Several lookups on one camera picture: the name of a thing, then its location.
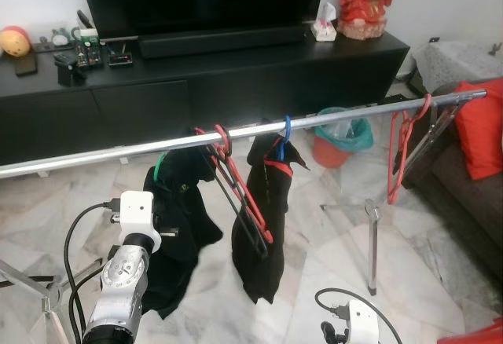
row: smartphone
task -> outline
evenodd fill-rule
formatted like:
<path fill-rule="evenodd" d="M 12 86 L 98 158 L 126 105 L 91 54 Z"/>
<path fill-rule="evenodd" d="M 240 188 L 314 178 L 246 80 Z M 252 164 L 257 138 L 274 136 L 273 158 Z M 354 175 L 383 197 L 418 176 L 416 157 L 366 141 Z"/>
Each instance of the smartphone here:
<path fill-rule="evenodd" d="M 31 75 L 37 72 L 37 57 L 35 52 L 30 51 L 26 56 L 14 58 L 14 70 L 17 76 Z"/>

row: blue hanger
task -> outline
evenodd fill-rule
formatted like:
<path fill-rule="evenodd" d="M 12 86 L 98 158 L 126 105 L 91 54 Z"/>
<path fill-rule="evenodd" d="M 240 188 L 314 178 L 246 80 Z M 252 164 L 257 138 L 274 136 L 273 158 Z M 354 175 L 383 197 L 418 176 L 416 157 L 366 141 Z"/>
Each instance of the blue hanger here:
<path fill-rule="evenodd" d="M 285 138 L 281 140 L 277 148 L 277 157 L 280 161 L 285 161 L 285 144 L 290 141 L 290 133 L 292 132 L 292 125 L 290 123 L 290 116 L 285 116 Z"/>

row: sofa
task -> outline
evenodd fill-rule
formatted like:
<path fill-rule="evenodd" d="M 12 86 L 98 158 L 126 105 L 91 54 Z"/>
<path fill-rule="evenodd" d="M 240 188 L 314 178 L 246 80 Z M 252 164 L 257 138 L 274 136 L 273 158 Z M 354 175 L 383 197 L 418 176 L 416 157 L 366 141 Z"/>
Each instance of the sofa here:
<path fill-rule="evenodd" d="M 446 84 L 432 95 L 452 93 L 458 85 Z M 409 152 L 427 133 L 428 126 L 429 115 L 416 123 Z M 503 280 L 503 173 L 478 181 L 470 178 L 454 122 L 412 165 L 403 185 L 419 192 L 480 262 Z"/>

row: red cushion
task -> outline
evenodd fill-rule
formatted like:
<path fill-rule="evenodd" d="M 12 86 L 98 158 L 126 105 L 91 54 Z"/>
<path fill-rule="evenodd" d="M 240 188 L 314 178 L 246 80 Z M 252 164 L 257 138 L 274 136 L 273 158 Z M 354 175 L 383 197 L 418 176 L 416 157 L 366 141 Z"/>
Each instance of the red cushion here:
<path fill-rule="evenodd" d="M 468 102 L 456 116 L 466 167 L 473 180 L 503 171 L 503 79 L 472 85 L 462 82 L 456 92 L 484 89 L 487 96 Z"/>

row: trash bin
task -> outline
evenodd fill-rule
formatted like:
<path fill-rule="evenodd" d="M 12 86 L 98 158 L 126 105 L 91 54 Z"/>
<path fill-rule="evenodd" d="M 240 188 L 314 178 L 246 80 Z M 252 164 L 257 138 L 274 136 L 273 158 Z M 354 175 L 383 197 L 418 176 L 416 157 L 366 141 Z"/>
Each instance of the trash bin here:
<path fill-rule="evenodd" d="M 345 108 L 331 107 L 321 110 L 318 115 L 346 111 Z M 341 120 L 316 127 L 313 158 L 327 168 L 340 167 L 354 152 L 371 148 L 374 144 L 370 123 L 366 119 Z"/>

